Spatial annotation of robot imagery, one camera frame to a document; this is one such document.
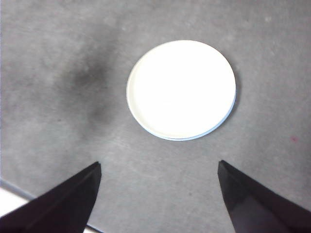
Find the gray concrete surface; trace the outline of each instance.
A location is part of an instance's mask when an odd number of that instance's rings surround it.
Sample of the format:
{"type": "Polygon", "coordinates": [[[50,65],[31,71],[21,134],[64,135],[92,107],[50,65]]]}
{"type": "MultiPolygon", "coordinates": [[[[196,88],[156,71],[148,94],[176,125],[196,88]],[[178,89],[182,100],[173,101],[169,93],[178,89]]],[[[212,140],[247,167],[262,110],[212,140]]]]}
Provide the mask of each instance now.
{"type": "Polygon", "coordinates": [[[311,210],[311,1],[1,1],[1,176],[40,195],[98,160],[89,223],[105,233],[233,233],[221,159],[311,210]],[[144,131],[125,86],[161,43],[192,39],[233,67],[238,98],[187,142],[144,131]]]}

